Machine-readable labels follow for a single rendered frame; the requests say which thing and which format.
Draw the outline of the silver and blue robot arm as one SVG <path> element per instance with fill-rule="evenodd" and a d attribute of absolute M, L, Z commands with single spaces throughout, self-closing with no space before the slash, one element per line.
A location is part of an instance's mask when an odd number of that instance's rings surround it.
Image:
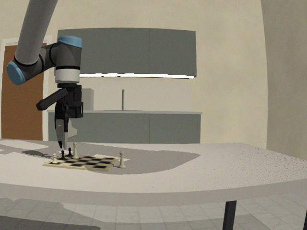
<path fill-rule="evenodd" d="M 60 36 L 57 43 L 42 46 L 58 0 L 29 0 L 14 60 L 7 73 L 15 85 L 21 85 L 49 68 L 56 67 L 55 83 L 79 83 L 82 40 L 76 36 Z M 36 107 L 46 110 L 68 95 L 59 89 Z"/>

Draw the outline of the black and cream chessboard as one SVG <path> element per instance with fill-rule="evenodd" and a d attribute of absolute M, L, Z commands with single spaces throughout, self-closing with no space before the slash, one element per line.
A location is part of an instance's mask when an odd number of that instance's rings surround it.
<path fill-rule="evenodd" d="M 108 172 L 119 160 L 118 157 L 99 157 L 84 155 L 78 155 L 78 159 L 72 159 L 72 156 L 64 154 L 64 157 L 66 158 L 65 160 L 61 160 L 62 156 L 59 156 L 56 158 L 56 161 L 58 163 L 52 163 L 53 160 L 51 160 L 44 163 L 43 166 Z"/>

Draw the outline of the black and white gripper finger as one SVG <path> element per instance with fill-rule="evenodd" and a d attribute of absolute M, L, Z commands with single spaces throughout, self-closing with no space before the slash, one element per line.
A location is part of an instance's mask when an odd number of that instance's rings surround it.
<path fill-rule="evenodd" d="M 61 119 L 58 119 L 58 117 L 56 117 L 55 115 L 55 130 L 56 130 L 56 134 L 57 134 L 57 139 L 58 139 L 58 143 L 60 148 L 62 148 L 62 139 L 61 139 L 61 134 L 62 134 L 62 129 L 61 129 Z"/>
<path fill-rule="evenodd" d="M 67 110 L 65 110 L 65 108 L 62 116 L 61 129 L 62 145 L 66 150 L 68 138 L 76 136 L 77 130 L 71 126 L 71 120 L 69 120 L 69 114 L 67 113 Z"/>

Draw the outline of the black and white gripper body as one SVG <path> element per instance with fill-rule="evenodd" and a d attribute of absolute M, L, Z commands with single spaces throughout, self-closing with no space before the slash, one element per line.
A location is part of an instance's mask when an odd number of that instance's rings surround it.
<path fill-rule="evenodd" d="M 56 117 L 62 119 L 63 108 L 67 110 L 71 118 L 83 117 L 83 102 L 81 102 L 82 85 L 77 85 L 76 83 L 58 83 L 57 88 L 66 88 L 68 95 L 57 101 L 55 105 Z"/>

